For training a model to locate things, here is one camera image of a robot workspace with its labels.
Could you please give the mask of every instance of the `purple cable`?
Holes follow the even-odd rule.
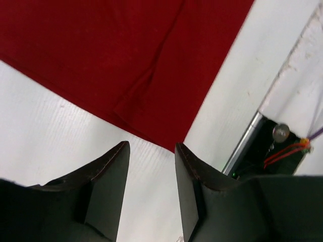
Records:
[[[308,137],[308,139],[310,141],[312,141],[313,139],[317,138],[318,136],[320,136],[321,134],[323,134],[323,127],[320,128],[318,131],[316,131],[314,134],[312,134],[311,136]]]

